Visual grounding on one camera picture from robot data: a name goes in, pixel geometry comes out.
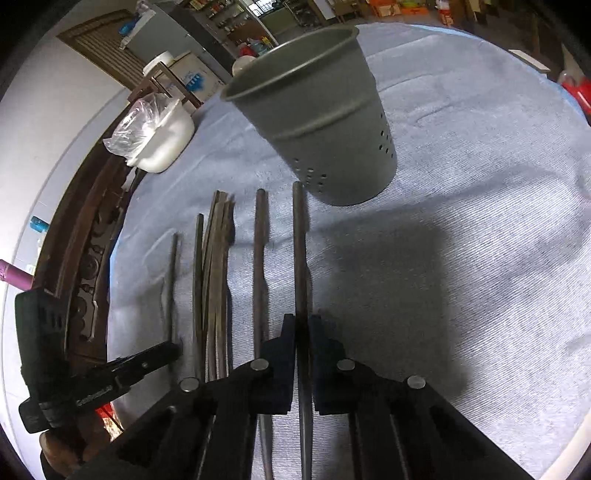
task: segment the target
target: wooden strip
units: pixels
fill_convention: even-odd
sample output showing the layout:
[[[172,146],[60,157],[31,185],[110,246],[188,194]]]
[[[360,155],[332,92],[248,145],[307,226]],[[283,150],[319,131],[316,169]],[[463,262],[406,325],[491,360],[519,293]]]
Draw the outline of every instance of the wooden strip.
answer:
[[[209,279],[207,281],[207,366],[209,370],[209,380],[217,379],[216,369],[216,311],[220,302],[220,291],[216,288],[220,283],[219,250],[222,243],[222,221],[223,209],[226,203],[226,193],[220,193],[220,201],[213,209],[213,224],[211,231],[211,266]]]
[[[195,376],[205,381],[205,350],[203,346],[202,284],[203,284],[203,215],[197,215],[195,255],[193,257],[193,331],[195,342]]]
[[[228,256],[230,251],[230,243],[232,242],[232,236],[234,232],[234,206],[235,202],[233,199],[230,200],[230,208],[228,210],[228,223],[226,227],[226,249],[223,259],[223,297],[222,297],[222,315],[225,323],[225,335],[226,335],[226,357],[228,364],[228,375],[232,372],[233,355],[232,355],[232,326],[230,325],[231,312],[228,310],[230,299],[230,289],[228,288]]]
[[[219,197],[221,192],[216,190],[213,194],[212,204],[209,209],[209,216],[207,217],[207,228],[203,240],[203,268],[202,268],[202,300],[201,300],[201,316],[202,316],[202,328],[201,331],[203,332],[202,335],[202,345],[201,349],[203,352],[203,357],[205,359],[205,355],[207,352],[207,336],[209,332],[209,276],[211,272],[211,265],[212,265],[212,241],[210,241],[212,237],[212,229],[214,224],[214,211],[215,206],[219,201]]]
[[[167,288],[166,288],[166,307],[164,311],[164,325],[166,328],[166,339],[169,342],[174,341],[174,280],[176,276],[177,263],[177,248],[178,248],[178,233],[173,234],[172,245],[170,248],[170,257],[168,259],[168,273],[167,273]],[[176,384],[174,377],[173,363],[168,364],[168,380],[170,387],[173,388]]]
[[[224,204],[223,219],[220,228],[220,244],[217,251],[217,267],[219,268],[219,281],[214,288],[219,295],[219,303],[216,308],[216,351],[217,351],[217,375],[219,378],[228,376],[228,355],[227,345],[227,325],[226,325],[226,277],[228,275],[228,243],[229,243],[229,225],[230,212],[232,211],[232,201]]]
[[[265,255],[265,224],[267,213],[265,202],[267,193],[263,189],[256,191],[255,204],[255,238],[254,238],[254,261],[252,273],[252,326],[255,358],[261,356],[261,345],[263,339],[262,323],[264,308],[264,255]]]
[[[293,184],[294,281],[297,342],[298,399],[300,408],[300,455],[302,480],[312,477],[312,392],[308,346],[308,296],[306,264],[306,198],[304,186]]]

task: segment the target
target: orange box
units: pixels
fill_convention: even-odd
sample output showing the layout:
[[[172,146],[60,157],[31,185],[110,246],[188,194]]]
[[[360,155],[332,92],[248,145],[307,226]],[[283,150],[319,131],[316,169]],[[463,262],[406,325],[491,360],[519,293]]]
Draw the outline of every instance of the orange box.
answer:
[[[429,11],[427,7],[413,7],[413,8],[401,8],[400,11],[403,15],[428,15]]]
[[[374,13],[378,17],[389,17],[390,15],[400,15],[400,7],[397,4],[375,5],[372,6]]]

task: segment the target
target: gray towel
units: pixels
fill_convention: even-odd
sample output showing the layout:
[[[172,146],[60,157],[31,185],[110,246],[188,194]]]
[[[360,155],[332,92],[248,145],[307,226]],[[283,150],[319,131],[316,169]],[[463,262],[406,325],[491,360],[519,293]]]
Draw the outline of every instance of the gray towel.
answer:
[[[309,197],[314,311],[378,374],[424,376],[538,478],[590,409],[591,130],[560,89],[479,40],[401,24],[361,26],[398,173],[362,205]],[[111,358],[165,338],[164,279],[180,233],[175,338],[193,375],[195,217],[236,199],[230,250],[234,364],[252,358],[255,192],[269,192],[271,336],[294,311],[291,184],[272,148],[217,99],[190,145],[134,195],[115,259]],[[126,424],[168,388],[155,372],[116,402]],[[346,419],[314,418],[314,479],[353,478]],[[274,417],[275,477],[300,478],[297,405]],[[263,478],[257,440],[253,478]]]

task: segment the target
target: gray metal cup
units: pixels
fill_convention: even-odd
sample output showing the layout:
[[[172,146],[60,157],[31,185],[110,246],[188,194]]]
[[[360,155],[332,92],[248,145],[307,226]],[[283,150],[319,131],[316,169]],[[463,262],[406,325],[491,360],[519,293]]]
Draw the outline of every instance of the gray metal cup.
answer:
[[[295,172],[331,205],[375,197],[396,173],[390,127],[352,26],[328,27],[253,61],[224,88]]]

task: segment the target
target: metal rod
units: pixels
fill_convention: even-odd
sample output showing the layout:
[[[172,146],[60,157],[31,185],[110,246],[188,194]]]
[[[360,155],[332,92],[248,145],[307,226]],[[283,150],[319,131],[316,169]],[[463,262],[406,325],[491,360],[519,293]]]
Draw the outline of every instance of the metal rod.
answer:
[[[166,287],[166,309],[164,324],[166,328],[166,339],[169,342],[173,341],[173,311],[174,311],[174,276],[177,263],[177,246],[178,246],[178,233],[173,233],[172,245],[170,248],[170,257],[168,259],[168,274],[167,274],[167,287]],[[171,388],[176,384],[174,378],[173,364],[168,364],[168,380]]]
[[[193,329],[195,342],[195,376],[205,382],[205,350],[203,350],[203,214],[197,215],[195,255],[193,256]]]
[[[312,394],[310,384],[310,354],[308,346],[308,295],[306,282],[306,199],[304,186],[293,184],[293,235],[295,319],[300,407],[300,452],[302,480],[312,477]]]
[[[263,189],[256,191],[255,204],[255,239],[254,239],[254,269],[252,276],[252,325],[254,333],[255,358],[261,356],[263,341],[263,309],[264,309],[264,258],[265,258],[265,198],[267,193]]]
[[[263,342],[263,322],[265,311],[265,243],[267,237],[267,193],[263,189],[256,191],[254,268],[252,278],[252,326],[255,358],[261,356]],[[273,480],[273,420],[270,415],[259,415],[259,433],[261,435],[262,463],[265,480]]]

